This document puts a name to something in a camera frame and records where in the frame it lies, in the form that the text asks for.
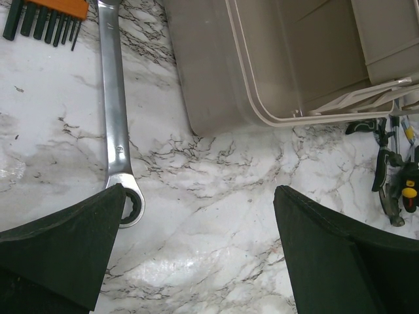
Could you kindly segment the black handled pruning shears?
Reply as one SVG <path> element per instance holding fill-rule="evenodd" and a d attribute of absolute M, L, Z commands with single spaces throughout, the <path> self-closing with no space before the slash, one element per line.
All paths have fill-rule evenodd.
<path fill-rule="evenodd" d="M 386 118 L 366 119 L 350 122 L 346 128 L 346 135 L 355 132 L 369 133 L 372 132 L 379 146 L 378 156 L 376 159 L 376 169 L 372 191 L 378 192 L 384 186 L 387 176 L 387 167 L 400 167 L 403 160 L 399 154 L 388 148 L 389 138 L 395 135 L 394 131 L 386 131 Z"/>

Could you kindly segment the silver ratchet combination wrench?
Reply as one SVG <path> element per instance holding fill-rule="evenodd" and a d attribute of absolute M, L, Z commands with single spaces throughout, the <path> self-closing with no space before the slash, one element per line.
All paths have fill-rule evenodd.
<path fill-rule="evenodd" d="M 118 12 L 120 1 L 98 1 L 103 106 L 107 146 L 106 187 L 121 184 L 132 210 L 121 220 L 121 228 L 129 228 L 142 218 L 145 199 L 136 182 L 131 165 L 126 95 Z"/>

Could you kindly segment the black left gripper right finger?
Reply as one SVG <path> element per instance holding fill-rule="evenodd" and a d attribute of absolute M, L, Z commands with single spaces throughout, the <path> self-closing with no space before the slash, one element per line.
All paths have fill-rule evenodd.
<path fill-rule="evenodd" d="M 278 186 L 274 210 L 299 313 L 417 313 L 418 241 Z"/>

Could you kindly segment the orange hex key set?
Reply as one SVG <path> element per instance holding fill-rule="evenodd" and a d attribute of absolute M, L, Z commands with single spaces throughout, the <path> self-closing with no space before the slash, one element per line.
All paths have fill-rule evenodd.
<path fill-rule="evenodd" d="M 89 3 L 85 0 L 13 0 L 3 38 L 13 41 L 17 34 L 32 36 L 54 47 L 71 43 L 74 50 L 88 11 Z"/>

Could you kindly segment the yellow black claw hammer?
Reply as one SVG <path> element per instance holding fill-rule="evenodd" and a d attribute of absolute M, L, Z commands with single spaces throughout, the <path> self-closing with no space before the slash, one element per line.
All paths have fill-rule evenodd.
<path fill-rule="evenodd" d="M 390 224 L 401 227 L 402 209 L 414 213 L 418 208 L 418 162 L 409 162 L 379 190 L 379 198 Z"/>

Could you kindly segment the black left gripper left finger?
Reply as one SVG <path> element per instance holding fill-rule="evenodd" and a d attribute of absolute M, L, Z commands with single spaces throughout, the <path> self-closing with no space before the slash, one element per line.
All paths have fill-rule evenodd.
<path fill-rule="evenodd" d="M 125 198 L 116 184 L 1 232 L 1 311 L 93 311 Z"/>

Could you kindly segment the translucent brown tool box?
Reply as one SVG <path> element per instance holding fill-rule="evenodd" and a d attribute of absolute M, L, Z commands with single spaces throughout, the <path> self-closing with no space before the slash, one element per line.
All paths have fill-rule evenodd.
<path fill-rule="evenodd" d="M 165 1 L 189 123 L 244 128 L 418 105 L 417 1 Z"/>

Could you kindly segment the small black-handled ball hammer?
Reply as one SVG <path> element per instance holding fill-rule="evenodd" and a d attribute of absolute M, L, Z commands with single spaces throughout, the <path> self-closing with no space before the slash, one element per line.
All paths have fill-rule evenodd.
<path fill-rule="evenodd" d="M 390 122 L 393 132 L 392 137 L 392 147 L 393 151 L 396 154 L 400 154 L 400 144 L 399 144 L 399 125 L 400 125 L 400 119 L 398 116 L 390 116 Z"/>

